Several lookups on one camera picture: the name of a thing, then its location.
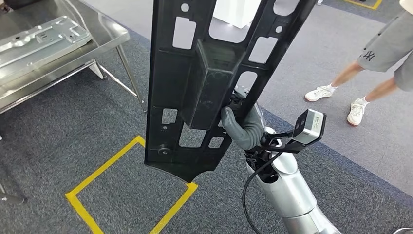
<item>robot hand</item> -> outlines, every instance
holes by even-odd
[[[257,104],[251,109],[240,125],[229,107],[221,110],[222,125],[232,140],[243,150],[251,150],[260,144],[265,128],[263,114]]]

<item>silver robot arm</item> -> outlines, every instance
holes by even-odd
[[[276,134],[265,126],[257,104],[241,126],[236,122],[231,108],[225,107],[221,111],[223,127],[233,141],[245,150],[248,170],[256,173],[255,178],[290,234],[341,234],[318,207],[293,155],[321,138],[324,117],[320,112],[307,110],[298,118],[293,131]],[[291,141],[284,144],[280,136]],[[268,165],[274,157],[277,158],[268,170],[265,163]],[[264,175],[256,172],[261,167],[262,171],[266,169]]]
[[[266,131],[275,133],[269,128]],[[247,168],[254,173],[248,164]],[[275,182],[264,183],[258,175],[255,177],[290,234],[341,234],[318,207],[292,153],[282,153],[272,162],[272,168],[278,175]]]

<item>yellow tape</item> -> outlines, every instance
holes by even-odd
[[[89,226],[93,234],[104,234],[103,231],[96,224],[94,219],[90,216],[87,210],[83,207],[82,203],[77,199],[76,194],[82,191],[88,184],[90,184],[94,179],[96,179],[100,174],[102,174],[107,168],[114,164],[120,157],[122,157],[128,150],[130,150],[137,143],[145,147],[145,139],[141,136],[137,136],[131,142],[129,142],[123,149],[117,152],[111,159],[106,161],[101,167],[94,171],[90,176],[88,176],[84,181],[82,181],[78,186],[76,186],[72,191],[66,194],[66,197],[70,204],[73,206],[75,211],[83,219],[83,221]],[[172,217],[178,212],[178,210],[183,206],[183,204],[188,200],[188,198],[193,194],[193,192],[198,188],[198,185],[194,183],[187,184],[188,189],[179,198],[179,200],[169,209],[169,211],[164,215],[164,217],[158,222],[158,224],[152,229],[150,234],[158,234],[166,226],[166,224],[172,219]]]
[[[129,142],[123,149],[117,152],[111,159],[106,161],[101,167],[99,167],[95,172],[88,176],[84,181],[82,181],[76,188],[74,188],[71,193],[78,194],[82,189],[84,189],[88,184],[90,184],[94,179],[96,179],[100,174],[102,174],[108,167],[114,164],[120,157],[122,157],[128,150],[130,150],[137,143],[142,144],[141,142],[145,140],[141,136],[137,136],[131,142]]]
[[[149,232],[149,234],[158,234],[169,223],[172,217],[178,212],[178,210],[185,204],[193,192],[198,188],[197,184],[187,184],[187,191],[179,198],[179,200],[168,210],[168,212],[162,217],[158,224]]]
[[[376,10],[378,8],[378,6],[380,6],[381,4],[381,0],[377,0],[373,6],[373,8]]]
[[[97,225],[97,223],[93,220],[87,210],[83,207],[82,203],[77,199],[76,195],[73,193],[66,194],[67,199],[69,200],[70,204],[79,214],[79,216],[85,221],[85,223],[89,226],[90,230],[93,234],[103,234],[103,231]]]
[[[357,6],[363,6],[363,7],[372,9],[372,10],[376,10],[378,8],[378,6],[381,4],[382,0],[377,0],[373,6],[365,5],[363,3],[358,2],[358,0],[343,0],[343,1],[352,3],[352,4],[357,5]]]

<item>metal table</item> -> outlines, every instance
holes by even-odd
[[[48,63],[18,79],[0,86],[0,114],[34,97],[46,89],[62,82],[79,71],[90,68],[100,78],[109,76],[122,88],[138,99],[143,111],[146,111],[144,99],[139,91],[137,81],[129,68],[122,43],[130,39],[128,31],[112,19],[78,0],[43,0],[13,12],[0,15],[0,39],[29,30],[60,16],[68,16],[92,35],[92,40],[83,47]],[[116,48],[126,70],[133,90],[97,63],[100,54]],[[1,187],[0,200],[7,199]]]

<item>screw hole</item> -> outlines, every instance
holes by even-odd
[[[282,26],[278,26],[276,29],[275,29],[275,32],[276,33],[280,33],[282,31]]]
[[[188,12],[189,11],[189,5],[184,3],[181,5],[181,11],[183,12]]]

